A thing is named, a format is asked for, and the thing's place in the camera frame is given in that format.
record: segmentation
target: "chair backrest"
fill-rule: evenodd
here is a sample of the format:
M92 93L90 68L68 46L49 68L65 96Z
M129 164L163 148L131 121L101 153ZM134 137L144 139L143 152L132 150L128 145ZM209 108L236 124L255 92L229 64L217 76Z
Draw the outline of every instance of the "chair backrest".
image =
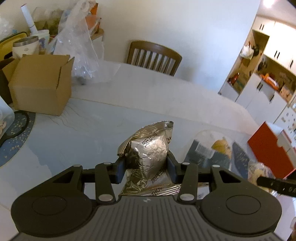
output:
M135 61L133 61L135 49L138 49L138 53L135 56ZM170 71L169 75L174 76L181 63L181 60L181 55L165 46L147 41L134 41L131 43L126 63L145 67L146 69L152 69L164 74L167 74L167 72Z

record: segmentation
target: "orange item on shelf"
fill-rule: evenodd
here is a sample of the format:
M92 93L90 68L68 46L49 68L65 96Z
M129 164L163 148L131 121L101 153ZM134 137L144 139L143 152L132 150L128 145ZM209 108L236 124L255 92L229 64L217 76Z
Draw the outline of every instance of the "orange item on shelf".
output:
M92 15L96 15L97 10L98 10L98 3L96 3L96 4L93 6L93 8L91 9L91 14L92 14Z
M269 74L266 74L265 76L263 74L260 74L260 77L264 80L266 84L272 87L275 91L279 90L279 86L274 83L275 81L269 77Z

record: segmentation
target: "food package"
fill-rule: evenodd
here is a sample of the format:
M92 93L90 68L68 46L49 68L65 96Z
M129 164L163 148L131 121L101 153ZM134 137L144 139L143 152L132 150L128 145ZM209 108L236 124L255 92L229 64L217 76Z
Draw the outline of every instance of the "food package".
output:
M220 165L231 169L232 140L215 131L198 133L185 157L185 162L195 163L199 168Z
M273 175L271 169L267 166L265 166L261 162L249 162L248 165L248 181L255 186L257 186L257 179L258 177L268 177L268 178L275 178ZM265 188L265 187L260 187L261 189L269 192L269 193L274 193L272 189Z
M219 165L245 180L248 178L250 158L247 153L235 141L220 132L212 130L199 132L184 161L195 163L199 168Z
M138 130L118 148L126 157L127 182L120 195L158 196L178 192L166 171L172 121L162 121Z

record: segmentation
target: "white table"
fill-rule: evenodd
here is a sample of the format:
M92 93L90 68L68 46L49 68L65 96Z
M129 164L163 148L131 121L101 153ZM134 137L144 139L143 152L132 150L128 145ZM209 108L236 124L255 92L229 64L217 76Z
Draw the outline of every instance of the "white table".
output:
M6 207L0 205L0 216L9 217L20 194L73 164L86 169L115 162L124 140L158 121L174 121L170 150L179 162L196 134L208 129L222 132L247 151L247 140L258 125L238 104L164 74L126 64L103 65L99 80L108 82L74 85L61 116L36 115L23 147L0 168L0 204ZM113 186L115 194L123 184ZM86 185L85 193L94 198L94 185ZM0 233L6 231L9 238L15 232L11 225L1 230L0 221Z

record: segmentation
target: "cardboard box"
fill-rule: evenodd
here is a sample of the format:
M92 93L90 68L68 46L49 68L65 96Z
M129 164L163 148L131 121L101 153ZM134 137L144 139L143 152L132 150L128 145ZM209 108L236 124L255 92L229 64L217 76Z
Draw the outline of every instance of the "cardboard box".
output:
M69 55L25 55L5 66L13 105L49 115L61 115L71 97L71 71L74 58Z
M294 93L290 91L286 85L284 85L279 94L281 95L281 97L283 97L284 100L289 102L292 99Z

